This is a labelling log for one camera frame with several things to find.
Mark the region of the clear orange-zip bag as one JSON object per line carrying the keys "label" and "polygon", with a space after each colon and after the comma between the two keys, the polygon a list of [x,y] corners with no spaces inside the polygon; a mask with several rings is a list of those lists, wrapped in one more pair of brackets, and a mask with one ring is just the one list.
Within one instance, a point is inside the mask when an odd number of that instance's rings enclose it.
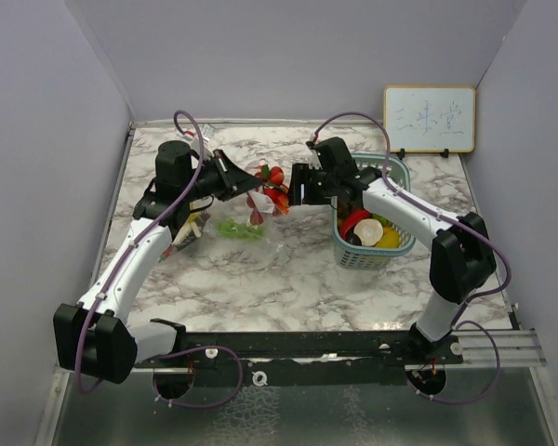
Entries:
{"label": "clear orange-zip bag", "polygon": [[203,213],[203,215],[202,215],[202,222],[204,223],[203,227],[201,229],[198,229],[198,228],[192,229],[187,224],[187,220],[188,220],[187,219],[186,222],[179,229],[179,232],[177,233],[177,235],[173,239],[172,243],[159,256],[159,260],[158,260],[159,263],[164,262],[170,256],[173,256],[174,254],[176,254],[180,250],[186,248],[191,243],[199,240],[203,236],[204,227],[206,225],[206,222],[210,218],[210,214],[208,212],[208,209],[212,206],[212,204],[213,204],[213,202],[210,202],[209,204],[205,204],[205,205],[202,205],[202,206],[199,206],[199,207],[193,207],[193,206],[191,207],[190,214],[191,213],[197,213],[197,212],[202,212]]}
{"label": "clear orange-zip bag", "polygon": [[228,202],[217,202],[208,213],[205,234],[218,240],[278,244],[279,224],[289,213],[286,173],[277,163],[261,158],[247,165],[261,181],[255,189]]}

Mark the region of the green grape bunch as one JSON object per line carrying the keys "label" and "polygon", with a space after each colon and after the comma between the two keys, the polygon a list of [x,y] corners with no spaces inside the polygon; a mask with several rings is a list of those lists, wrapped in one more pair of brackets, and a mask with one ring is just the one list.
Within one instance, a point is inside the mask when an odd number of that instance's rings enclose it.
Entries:
{"label": "green grape bunch", "polygon": [[265,237],[265,228],[239,223],[232,218],[223,219],[215,224],[217,234],[229,240],[259,241]]}

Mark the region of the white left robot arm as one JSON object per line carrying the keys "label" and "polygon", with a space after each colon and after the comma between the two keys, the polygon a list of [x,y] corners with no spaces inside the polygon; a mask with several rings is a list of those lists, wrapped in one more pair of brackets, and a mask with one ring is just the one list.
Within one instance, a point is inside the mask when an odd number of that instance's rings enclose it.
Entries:
{"label": "white left robot arm", "polygon": [[153,320],[130,329],[138,292],[160,256],[191,215],[193,202],[228,201],[262,182],[221,150],[208,155],[172,140],[159,146],[155,175],[135,205],[129,230],[111,263],[74,305],[53,316],[61,368],[120,384],[133,367],[157,357],[173,367],[186,358],[183,327]]}

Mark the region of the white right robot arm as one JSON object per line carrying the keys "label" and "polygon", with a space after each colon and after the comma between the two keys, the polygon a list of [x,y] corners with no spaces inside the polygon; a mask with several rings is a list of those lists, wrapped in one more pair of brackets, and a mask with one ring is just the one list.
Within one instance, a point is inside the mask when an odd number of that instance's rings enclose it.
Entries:
{"label": "white right robot arm", "polygon": [[421,200],[393,182],[386,166],[359,167],[342,138],[306,145],[313,162],[293,164],[290,204],[339,198],[385,217],[429,249],[432,295],[410,328],[408,351],[417,362],[433,361],[470,295],[496,270],[485,222],[475,213],[458,216]]}

